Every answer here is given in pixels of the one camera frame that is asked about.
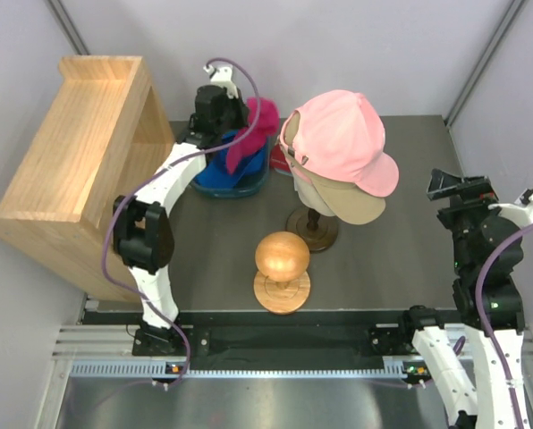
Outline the blue cap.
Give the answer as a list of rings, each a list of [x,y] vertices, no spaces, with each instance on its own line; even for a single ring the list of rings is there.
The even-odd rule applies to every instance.
[[[236,145],[232,142],[243,131],[230,131],[222,142],[229,147],[213,154],[207,167],[194,179],[194,183],[206,191],[235,191],[255,186],[267,173],[269,137],[253,131]]]

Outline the pink cap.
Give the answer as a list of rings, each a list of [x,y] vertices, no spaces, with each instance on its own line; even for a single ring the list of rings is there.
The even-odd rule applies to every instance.
[[[322,179],[322,176],[307,170],[296,161],[296,159],[291,155],[291,147],[286,146],[284,143],[280,143],[279,146],[281,147],[285,161],[294,176],[307,183],[313,183],[314,181],[320,181]]]
[[[391,195],[399,181],[397,163],[385,152],[385,126],[361,93],[335,89],[296,108],[294,137],[279,142],[286,154],[323,178],[351,183],[377,198]]]

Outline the khaki cap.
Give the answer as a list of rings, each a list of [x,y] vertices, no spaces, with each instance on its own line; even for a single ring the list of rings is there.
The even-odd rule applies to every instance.
[[[283,124],[277,144],[293,143],[300,127],[300,114],[295,111]],[[354,225],[375,221],[386,208],[383,198],[371,196],[353,183],[328,180],[311,183],[340,220]]]

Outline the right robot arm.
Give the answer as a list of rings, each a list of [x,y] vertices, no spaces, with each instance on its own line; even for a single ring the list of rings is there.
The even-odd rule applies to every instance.
[[[512,271],[523,258],[520,220],[508,215],[490,180],[435,169],[427,197],[446,198],[437,218],[452,234],[453,300],[470,346],[469,376],[433,308],[403,312],[400,347],[424,360],[451,428],[527,428],[521,369],[525,317]]]

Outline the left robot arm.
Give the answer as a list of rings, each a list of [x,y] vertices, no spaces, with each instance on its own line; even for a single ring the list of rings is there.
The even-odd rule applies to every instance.
[[[200,87],[195,111],[169,156],[149,184],[113,206],[114,252],[133,277],[143,308],[133,355],[172,356],[186,349],[175,326],[179,309],[173,299],[168,266],[174,240],[169,214],[190,182],[207,166],[207,153],[220,148],[223,135],[247,124],[248,108],[232,83]]]

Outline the round wooden hat stand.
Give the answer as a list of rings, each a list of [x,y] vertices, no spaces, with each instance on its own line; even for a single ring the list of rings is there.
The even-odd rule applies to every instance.
[[[299,310],[310,294],[309,262],[309,247],[294,233],[278,231],[262,239],[255,252],[258,270],[253,281],[258,303],[277,315]]]

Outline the magenta cap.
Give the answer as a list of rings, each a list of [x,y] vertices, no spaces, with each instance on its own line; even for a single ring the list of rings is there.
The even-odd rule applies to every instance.
[[[276,103],[269,98],[250,97],[248,123],[237,132],[236,145],[228,148],[225,158],[226,170],[234,174],[244,158],[256,154],[266,143],[267,137],[273,136],[279,125],[279,112]]]

